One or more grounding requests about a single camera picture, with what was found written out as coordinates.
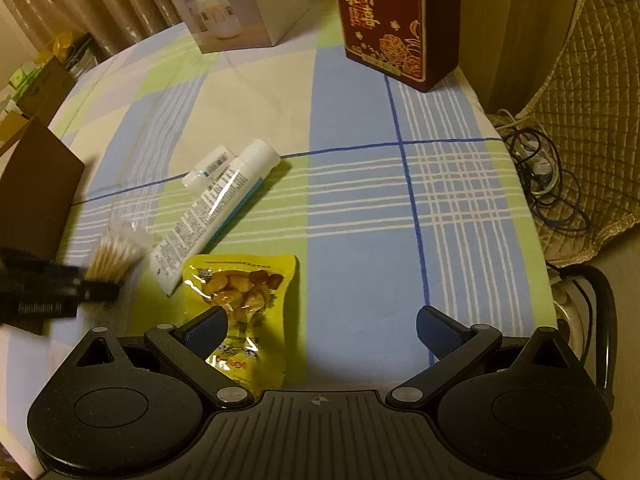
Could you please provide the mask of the plaid tablecloth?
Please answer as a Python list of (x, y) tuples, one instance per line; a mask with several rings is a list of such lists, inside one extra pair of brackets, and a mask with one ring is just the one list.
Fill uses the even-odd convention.
[(281, 155), (214, 247), (298, 262), (278, 345), (285, 385), (386, 390), (433, 357), (432, 304), (510, 336), (553, 320), (544, 256), (511, 157), (461, 72), (416, 92), (346, 58), (335, 0), (277, 47), (204, 54), (182, 25), (76, 84), (51, 130), (87, 165), (61, 258), (84, 263), (122, 218), (165, 236), (207, 152)]

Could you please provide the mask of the brown cardboard storage box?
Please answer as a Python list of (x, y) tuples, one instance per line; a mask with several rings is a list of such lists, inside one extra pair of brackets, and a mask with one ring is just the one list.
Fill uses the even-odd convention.
[(54, 259), (84, 171), (47, 126), (29, 119), (1, 173), (1, 246)]

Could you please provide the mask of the quilted beige chair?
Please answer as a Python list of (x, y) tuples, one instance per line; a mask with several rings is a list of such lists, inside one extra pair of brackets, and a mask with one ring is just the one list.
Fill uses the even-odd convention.
[(582, 0), (551, 74), (522, 116), (538, 120), (579, 200), (566, 231), (537, 224), (544, 258), (571, 266), (639, 222), (639, 0)]

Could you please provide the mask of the white cream tube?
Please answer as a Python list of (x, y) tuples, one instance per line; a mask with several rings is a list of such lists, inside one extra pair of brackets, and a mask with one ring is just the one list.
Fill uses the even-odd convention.
[(199, 254), (226, 226), (271, 170), (280, 155), (256, 139), (195, 200), (150, 255), (151, 272), (167, 296), (181, 282), (186, 260)]

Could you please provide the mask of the brown curtain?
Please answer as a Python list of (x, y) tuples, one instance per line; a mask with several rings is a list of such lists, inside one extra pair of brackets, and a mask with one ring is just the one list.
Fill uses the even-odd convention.
[(112, 56), (181, 22), (170, 0), (1, 0), (42, 49), (62, 32), (92, 36)]

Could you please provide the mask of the brown cardboard boxes pile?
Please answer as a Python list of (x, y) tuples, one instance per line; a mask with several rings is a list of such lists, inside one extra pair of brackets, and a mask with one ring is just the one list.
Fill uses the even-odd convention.
[(9, 146), (18, 130), (32, 118), (50, 125), (75, 84), (63, 64), (51, 58), (26, 81), (25, 89), (11, 91), (9, 86), (11, 92), (1, 101), (1, 147)]

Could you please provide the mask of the yellow snack pouch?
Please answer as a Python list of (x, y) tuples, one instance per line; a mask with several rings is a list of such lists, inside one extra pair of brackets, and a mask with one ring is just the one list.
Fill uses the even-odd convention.
[(285, 298), (296, 270), (293, 255), (197, 255), (184, 263), (186, 312), (227, 313), (227, 337), (206, 362), (254, 396), (282, 386)]

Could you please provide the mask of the green tissue packs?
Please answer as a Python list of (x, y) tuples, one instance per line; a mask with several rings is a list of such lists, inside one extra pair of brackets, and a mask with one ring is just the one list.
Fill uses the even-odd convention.
[(21, 88), (23, 84), (29, 84), (39, 74), (41, 66), (32, 61), (27, 61), (18, 66), (11, 75), (9, 83), (14, 90)]

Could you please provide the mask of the small white bottle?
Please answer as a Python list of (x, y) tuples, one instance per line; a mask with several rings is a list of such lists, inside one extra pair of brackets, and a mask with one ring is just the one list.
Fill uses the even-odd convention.
[(217, 146), (182, 178), (182, 185), (193, 195), (202, 194), (226, 170), (233, 159), (235, 154), (226, 146)]

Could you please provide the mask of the cotton swab bag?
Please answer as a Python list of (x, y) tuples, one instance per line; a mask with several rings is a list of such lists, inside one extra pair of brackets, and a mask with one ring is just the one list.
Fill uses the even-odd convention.
[(152, 234), (144, 226), (113, 216), (93, 249), (85, 279), (122, 284), (134, 266), (146, 257), (152, 245)]

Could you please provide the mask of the red gift box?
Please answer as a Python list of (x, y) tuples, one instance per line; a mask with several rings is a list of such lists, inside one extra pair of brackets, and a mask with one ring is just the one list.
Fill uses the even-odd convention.
[(345, 54), (427, 92), (459, 63), (461, 0), (336, 0)]

